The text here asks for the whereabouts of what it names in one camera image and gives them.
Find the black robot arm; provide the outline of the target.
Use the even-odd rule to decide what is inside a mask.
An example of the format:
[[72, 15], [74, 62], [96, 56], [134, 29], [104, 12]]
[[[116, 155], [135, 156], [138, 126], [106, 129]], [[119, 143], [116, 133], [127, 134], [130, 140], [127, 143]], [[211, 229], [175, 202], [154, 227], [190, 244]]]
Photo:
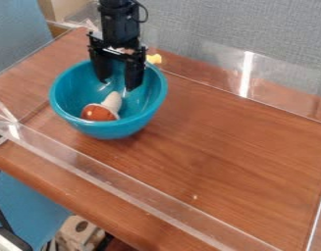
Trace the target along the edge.
[[147, 46], [140, 42], [139, 9], [136, 0], [99, 0], [100, 31], [88, 32], [88, 52], [96, 78], [104, 81], [112, 74], [114, 62], [124, 63], [124, 85], [132, 91], [142, 85]]

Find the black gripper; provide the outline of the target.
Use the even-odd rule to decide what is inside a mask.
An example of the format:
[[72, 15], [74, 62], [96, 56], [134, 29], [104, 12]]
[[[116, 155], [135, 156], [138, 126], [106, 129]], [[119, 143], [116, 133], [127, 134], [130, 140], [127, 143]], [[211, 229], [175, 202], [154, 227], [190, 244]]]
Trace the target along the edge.
[[96, 78], [104, 82], [112, 73], [111, 59], [126, 62], [124, 84], [126, 89], [132, 91], [143, 82], [146, 68], [147, 46], [142, 43], [140, 32], [135, 31], [130, 36], [124, 35], [122, 40], [108, 41], [103, 38], [102, 31], [90, 31], [88, 52], [95, 68]]

